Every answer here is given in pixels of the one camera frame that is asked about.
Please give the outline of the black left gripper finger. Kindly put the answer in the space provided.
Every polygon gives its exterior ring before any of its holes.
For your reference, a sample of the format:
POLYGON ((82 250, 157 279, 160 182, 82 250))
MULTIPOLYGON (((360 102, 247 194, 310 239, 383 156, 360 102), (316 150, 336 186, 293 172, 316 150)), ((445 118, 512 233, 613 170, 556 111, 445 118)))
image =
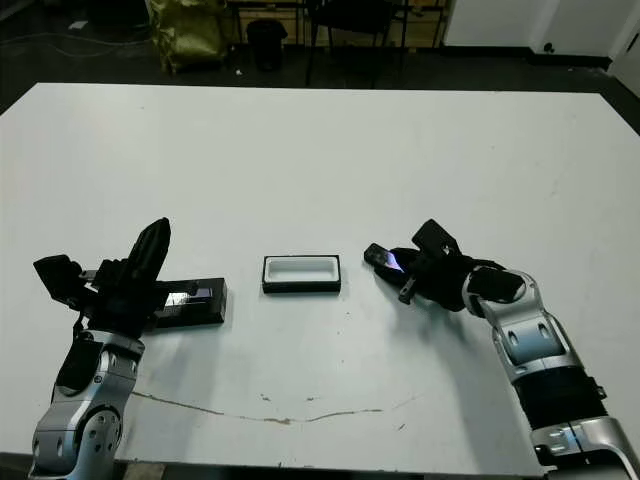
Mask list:
POLYGON ((128 287, 143 287, 156 281, 164 262, 164 219, 160 218, 139 234, 127 258, 128 287))
POLYGON ((155 282, 168 253, 171 239, 170 222, 162 217, 146 229, 143 252, 143 279, 155 282))

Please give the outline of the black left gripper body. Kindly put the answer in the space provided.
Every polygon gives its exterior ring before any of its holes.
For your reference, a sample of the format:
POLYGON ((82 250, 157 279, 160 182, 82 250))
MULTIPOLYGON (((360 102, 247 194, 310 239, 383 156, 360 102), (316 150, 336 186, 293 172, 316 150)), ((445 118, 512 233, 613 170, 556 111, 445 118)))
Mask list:
POLYGON ((157 280, 162 263, 103 260, 81 307, 87 327, 139 338, 168 297, 168 288, 157 280))

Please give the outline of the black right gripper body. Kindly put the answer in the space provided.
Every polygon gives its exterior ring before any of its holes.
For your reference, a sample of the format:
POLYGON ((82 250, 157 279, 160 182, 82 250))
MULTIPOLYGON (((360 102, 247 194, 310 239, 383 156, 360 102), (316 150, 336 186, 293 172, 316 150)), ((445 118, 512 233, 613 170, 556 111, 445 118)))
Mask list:
POLYGON ((400 290, 399 300, 409 304, 420 294, 447 310, 462 310, 462 287, 473 269, 473 260, 465 255, 445 255, 440 258, 428 257, 419 252, 412 263, 398 263, 411 278, 400 290))

